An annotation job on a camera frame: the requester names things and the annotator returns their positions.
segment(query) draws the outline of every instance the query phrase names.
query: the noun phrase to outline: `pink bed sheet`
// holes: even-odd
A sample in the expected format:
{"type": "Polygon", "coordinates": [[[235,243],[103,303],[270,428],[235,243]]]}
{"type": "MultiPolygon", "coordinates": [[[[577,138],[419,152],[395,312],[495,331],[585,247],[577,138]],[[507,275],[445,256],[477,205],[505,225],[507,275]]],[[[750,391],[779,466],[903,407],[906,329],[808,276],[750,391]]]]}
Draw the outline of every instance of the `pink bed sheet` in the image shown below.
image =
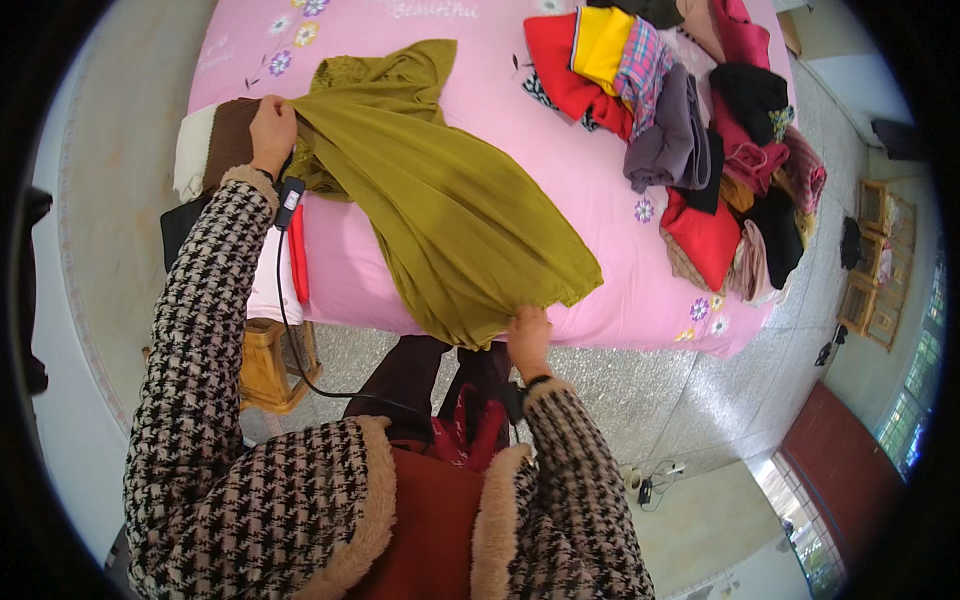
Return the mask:
{"type": "MultiPolygon", "coordinates": [[[[308,91],[320,61],[338,55],[383,56],[430,37],[459,42],[441,105],[446,122],[512,156],[583,237],[605,283],[577,305],[549,308],[554,343],[653,350],[685,348],[730,357],[760,331],[772,310],[725,300],[674,278],[658,226],[666,190],[643,196],[621,172],[624,142],[587,132],[529,97],[524,18],[545,12],[539,0],[221,0],[201,50],[188,111],[268,93],[308,91]],[[515,69],[514,56],[519,64],[515,69]]],[[[566,9],[574,6],[569,2],[566,9]]],[[[755,22],[771,32],[771,63],[793,85],[770,0],[747,0],[755,22]]],[[[683,36],[667,34],[701,80],[713,60],[683,36]]],[[[310,301],[306,320],[422,333],[396,292],[364,212],[356,204],[304,199],[310,301]]],[[[278,319],[273,273],[276,244],[265,249],[248,314],[278,319]]],[[[296,302],[289,296],[288,302],[296,302]]]]}

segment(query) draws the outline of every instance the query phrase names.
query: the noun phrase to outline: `yellow flower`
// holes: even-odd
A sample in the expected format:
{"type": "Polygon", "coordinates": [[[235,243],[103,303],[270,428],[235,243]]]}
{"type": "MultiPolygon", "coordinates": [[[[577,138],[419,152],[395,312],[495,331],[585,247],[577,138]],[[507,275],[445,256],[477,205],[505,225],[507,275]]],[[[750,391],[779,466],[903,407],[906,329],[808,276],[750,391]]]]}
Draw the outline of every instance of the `yellow flower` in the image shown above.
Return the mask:
{"type": "Polygon", "coordinates": [[[303,23],[300,30],[297,31],[297,35],[294,37],[294,45],[298,48],[310,45],[313,43],[314,37],[317,36],[319,29],[320,26],[317,25],[317,21],[307,21],[303,23]]]}
{"type": "Polygon", "coordinates": [[[690,328],[688,328],[688,329],[685,329],[685,330],[681,331],[681,332],[680,332],[680,335],[678,335],[677,337],[675,337],[675,338],[673,339],[673,341],[674,341],[674,342],[689,342],[689,341],[691,341],[694,337],[696,337],[696,335],[697,335],[697,333],[693,330],[693,327],[690,327],[690,328]]]}

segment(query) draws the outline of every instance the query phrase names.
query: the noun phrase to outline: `olive green scarf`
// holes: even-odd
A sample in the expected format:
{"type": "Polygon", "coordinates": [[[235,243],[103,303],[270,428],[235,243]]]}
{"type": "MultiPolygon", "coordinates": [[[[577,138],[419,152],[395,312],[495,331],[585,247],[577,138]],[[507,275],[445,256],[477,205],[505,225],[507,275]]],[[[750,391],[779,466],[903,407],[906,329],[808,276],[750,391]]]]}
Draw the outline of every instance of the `olive green scarf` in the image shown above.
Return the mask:
{"type": "Polygon", "coordinates": [[[287,173],[363,208],[424,331],[486,349],[519,306],[572,306],[603,278],[512,158],[444,122],[437,101],[456,50],[427,39],[382,59],[324,60],[290,101],[300,137],[287,173]]]}

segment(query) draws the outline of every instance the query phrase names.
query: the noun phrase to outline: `coat sleeve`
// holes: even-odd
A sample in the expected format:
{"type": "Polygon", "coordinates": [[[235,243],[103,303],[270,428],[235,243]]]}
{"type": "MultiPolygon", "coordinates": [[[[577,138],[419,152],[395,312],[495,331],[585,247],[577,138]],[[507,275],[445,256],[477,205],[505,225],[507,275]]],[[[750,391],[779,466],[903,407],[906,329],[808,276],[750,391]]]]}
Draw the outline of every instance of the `coat sleeve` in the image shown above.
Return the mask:
{"type": "Polygon", "coordinates": [[[537,446],[540,504],[605,598],[654,598],[616,461],[573,386],[535,386],[524,413],[537,446]]]}
{"type": "Polygon", "coordinates": [[[156,302],[124,475],[134,585],[169,554],[190,507],[242,452],[237,379],[247,298],[275,207],[266,177],[247,166],[227,171],[156,302]]]}

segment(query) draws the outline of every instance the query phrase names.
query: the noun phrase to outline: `red cloth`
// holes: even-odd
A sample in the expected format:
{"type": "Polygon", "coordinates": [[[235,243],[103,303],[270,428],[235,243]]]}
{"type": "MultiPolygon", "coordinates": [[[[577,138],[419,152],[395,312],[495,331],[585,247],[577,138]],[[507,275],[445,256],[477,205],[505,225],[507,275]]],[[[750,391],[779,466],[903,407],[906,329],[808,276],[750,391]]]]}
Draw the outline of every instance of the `red cloth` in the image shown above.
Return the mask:
{"type": "Polygon", "coordinates": [[[770,32],[750,20],[743,0],[710,0],[727,62],[746,62],[770,70],[770,32]]]}
{"type": "Polygon", "coordinates": [[[347,600],[470,598],[470,539],[483,475],[393,449],[396,523],[390,545],[347,600]]]}
{"type": "Polygon", "coordinates": [[[797,193],[797,207],[805,213],[815,213],[820,195],[827,185],[827,168],[797,128],[788,125],[783,143],[790,149],[790,159],[783,165],[793,181],[797,193]]]}
{"type": "Polygon", "coordinates": [[[775,142],[757,146],[715,89],[710,91],[710,97],[713,99],[715,128],[723,137],[724,173],[749,185],[755,194],[766,196],[771,176],[790,157],[790,149],[786,144],[775,142]]]}
{"type": "Polygon", "coordinates": [[[310,300],[310,285],[306,279],[306,249],[303,246],[303,204],[294,210],[287,229],[287,239],[290,240],[290,271],[294,276],[294,290],[297,291],[300,304],[306,304],[310,300]]]}
{"type": "Polygon", "coordinates": [[[711,215],[687,208],[684,197],[672,187],[669,195],[660,226],[677,240],[707,286],[714,292],[719,291],[740,243],[740,226],[727,209],[727,203],[718,203],[717,213],[711,215]]]}
{"type": "Polygon", "coordinates": [[[607,95],[594,82],[570,70],[577,13],[534,16],[523,21],[527,48],[543,91],[566,116],[579,120],[593,107],[593,120],[630,139],[634,116],[619,98],[607,95]]]}
{"type": "Polygon", "coordinates": [[[453,408],[453,421],[431,418],[433,422],[433,444],[438,458],[454,467],[462,467],[478,473],[487,470],[493,455],[503,449],[496,442],[507,412],[503,404],[489,400],[484,407],[483,418],[477,425],[473,444],[467,442],[467,402],[481,401],[475,397],[476,388],[464,384],[457,395],[457,404],[453,408]]]}

